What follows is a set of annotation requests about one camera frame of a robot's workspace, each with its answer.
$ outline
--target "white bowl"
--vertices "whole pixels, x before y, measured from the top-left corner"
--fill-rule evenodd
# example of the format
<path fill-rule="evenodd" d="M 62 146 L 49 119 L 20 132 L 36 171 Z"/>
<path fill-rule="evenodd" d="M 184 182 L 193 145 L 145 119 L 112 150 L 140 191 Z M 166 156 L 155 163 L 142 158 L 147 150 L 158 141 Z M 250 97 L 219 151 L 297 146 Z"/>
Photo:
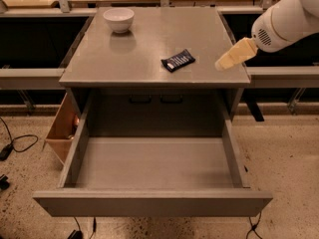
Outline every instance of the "white bowl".
<path fill-rule="evenodd" d="M 116 33 L 125 33 L 133 23 L 134 11 L 127 8 L 114 8 L 106 11 L 103 17 Z"/>

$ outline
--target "power cord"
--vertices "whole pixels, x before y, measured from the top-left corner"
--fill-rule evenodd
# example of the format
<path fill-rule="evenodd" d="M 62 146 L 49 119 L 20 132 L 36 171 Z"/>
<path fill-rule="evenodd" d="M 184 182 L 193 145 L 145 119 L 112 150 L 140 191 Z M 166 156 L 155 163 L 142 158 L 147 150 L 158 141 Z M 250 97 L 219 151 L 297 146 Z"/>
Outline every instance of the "power cord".
<path fill-rule="evenodd" d="M 251 232 L 254 232 L 255 235 L 258 236 L 259 239 L 262 239 L 262 237 L 261 237 L 260 235 L 258 235 L 258 233 L 256 232 L 256 229 L 257 229 L 257 227 L 258 227 L 258 225 L 259 225 L 260 219 L 261 219 L 261 212 L 260 212 L 260 214 L 259 214 L 258 221 L 257 221 L 257 223 L 255 223 L 255 224 L 252 224 L 251 218 L 249 217 L 249 222 L 250 222 L 251 228 L 250 228 L 250 230 L 247 232 L 246 239 L 248 239 L 248 236 L 249 236 L 249 234 L 250 234 Z"/>
<path fill-rule="evenodd" d="M 17 136 L 17 137 L 13 138 L 7 123 L 1 117 L 0 117 L 0 120 L 2 121 L 4 126 L 6 127 L 8 135 L 9 135 L 9 138 L 10 138 L 10 143 L 7 144 L 0 152 L 0 160 L 3 161 L 5 159 L 7 159 L 7 157 L 9 156 L 9 154 L 11 153 L 12 150 L 15 150 L 16 152 L 24 152 L 24 151 L 28 150 L 30 147 L 32 147 L 34 144 L 36 144 L 38 142 L 39 138 L 35 134 L 25 134 L 25 135 L 21 135 L 21 136 Z M 29 146 L 27 146 L 24 149 L 16 149 L 15 146 L 14 146 L 15 140 L 20 139 L 20 138 L 24 138 L 24 137 L 33 137 L 33 138 L 35 138 L 35 140 Z"/>
<path fill-rule="evenodd" d="M 83 238 L 83 233 L 81 231 L 80 224 L 79 224 L 79 222 L 78 222 L 76 217 L 74 217 L 74 219 L 77 222 L 79 230 L 73 230 L 73 232 L 69 235 L 68 239 L 82 239 Z M 97 219 L 96 219 L 96 217 L 94 217 L 94 219 L 93 219 L 93 231 L 92 231 L 92 234 L 89 237 L 89 239 L 92 239 L 92 237 L 95 235 L 96 231 L 97 231 Z"/>
<path fill-rule="evenodd" d="M 93 230 L 92 230 L 92 234 L 91 234 L 89 239 L 92 239 L 92 237 L 94 236 L 96 231 L 97 231 L 97 219 L 96 219 L 96 217 L 94 217 L 94 219 L 93 219 Z"/>

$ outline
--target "black cable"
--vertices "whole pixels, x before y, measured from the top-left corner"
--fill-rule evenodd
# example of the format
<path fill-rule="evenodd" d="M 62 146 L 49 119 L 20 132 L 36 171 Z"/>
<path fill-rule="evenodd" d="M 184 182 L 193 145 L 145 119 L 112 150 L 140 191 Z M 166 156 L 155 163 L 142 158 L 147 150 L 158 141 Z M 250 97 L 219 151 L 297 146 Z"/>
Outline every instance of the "black cable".
<path fill-rule="evenodd" d="M 94 219 L 93 219 L 93 230 L 92 230 L 92 234 L 91 234 L 89 239 L 92 239 L 93 235 L 96 233 L 96 230 L 97 230 L 97 220 L 96 220 L 96 217 L 94 217 Z"/>
<path fill-rule="evenodd" d="M 30 147 L 32 147 L 34 144 L 37 143 L 37 141 L 38 141 L 39 138 L 38 138 L 38 136 L 35 135 L 35 134 L 25 134 L 25 135 L 21 135 L 21 136 L 17 136 L 17 137 L 12 138 L 12 135 L 11 135 L 11 132 L 10 132 L 10 130 L 9 130 L 9 127 L 8 127 L 7 123 L 6 123 L 1 117 L 0 117 L 0 120 L 2 121 L 2 123 L 4 124 L 4 126 L 6 127 L 7 132 L 8 132 L 8 135 L 9 135 L 9 138 L 10 138 L 10 144 L 12 145 L 13 149 L 14 149 L 16 152 L 24 152 L 24 151 L 28 150 Z M 24 148 L 24 149 L 21 149 L 21 150 L 20 150 L 20 149 L 16 149 L 15 146 L 14 146 L 14 141 L 17 140 L 17 139 L 20 139 L 20 138 L 25 138 L 25 137 L 34 137 L 35 140 L 34 140 L 34 142 L 32 142 L 29 146 L 27 146 L 27 147 Z"/>
<path fill-rule="evenodd" d="M 76 222 L 77 222 L 77 224 L 78 224 L 79 231 L 81 231 L 81 227 L 80 227 L 80 224 L 79 224 L 79 222 L 78 222 L 77 218 L 76 218 L 76 217 L 74 217 L 74 219 L 75 219 L 75 221 L 76 221 Z"/>
<path fill-rule="evenodd" d="M 260 220 L 261 220 L 261 212 L 260 212 L 260 214 L 259 214 L 258 221 L 257 221 L 257 223 L 255 223 L 255 224 L 252 224 L 251 218 L 249 217 L 249 222 L 250 222 L 251 228 L 250 228 L 250 230 L 249 230 L 249 231 L 247 232 L 247 234 L 246 234 L 246 239 L 248 239 L 248 236 L 249 236 L 249 234 L 250 234 L 251 232 L 254 232 L 255 235 L 258 236 L 259 239 L 262 239 L 262 237 L 256 232 L 256 229 L 257 229 L 257 227 L 258 227 L 258 225 L 259 225 Z"/>

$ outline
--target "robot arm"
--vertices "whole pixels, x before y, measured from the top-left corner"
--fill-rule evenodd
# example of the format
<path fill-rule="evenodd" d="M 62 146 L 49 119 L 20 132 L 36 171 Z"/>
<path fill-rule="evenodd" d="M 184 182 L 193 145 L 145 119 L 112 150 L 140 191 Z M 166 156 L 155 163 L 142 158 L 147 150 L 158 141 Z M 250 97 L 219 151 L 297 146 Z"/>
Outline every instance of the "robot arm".
<path fill-rule="evenodd" d="M 281 0 L 253 24 L 252 38 L 239 40 L 215 63 L 218 70 L 253 58 L 260 49 L 276 52 L 319 32 L 319 0 Z"/>

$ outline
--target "speckled floor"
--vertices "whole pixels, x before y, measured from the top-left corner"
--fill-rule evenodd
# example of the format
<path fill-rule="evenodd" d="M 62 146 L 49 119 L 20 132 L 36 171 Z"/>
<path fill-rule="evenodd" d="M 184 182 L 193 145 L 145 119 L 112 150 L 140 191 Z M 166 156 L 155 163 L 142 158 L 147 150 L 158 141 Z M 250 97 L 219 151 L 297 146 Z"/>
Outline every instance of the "speckled floor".
<path fill-rule="evenodd" d="M 301 105 L 292 116 L 283 105 L 261 105 L 265 122 L 256 122 L 246 106 L 234 118 L 234 131 L 253 189 L 269 190 L 274 199 L 263 210 L 256 231 L 262 238 L 319 238 L 319 107 Z M 33 199 L 35 190 L 54 189 L 62 164 L 44 139 L 54 108 L 27 116 L 0 108 L 13 136 L 33 133 L 39 141 L 0 162 L 10 187 L 0 191 L 3 239 L 68 238 L 78 229 L 74 218 L 53 218 Z M 0 122 L 0 148 L 8 143 Z M 21 147 L 27 139 L 19 142 Z M 93 218 L 78 218 L 90 238 Z M 92 238 L 246 238 L 248 218 L 97 218 Z M 250 234 L 248 238 L 257 238 Z"/>

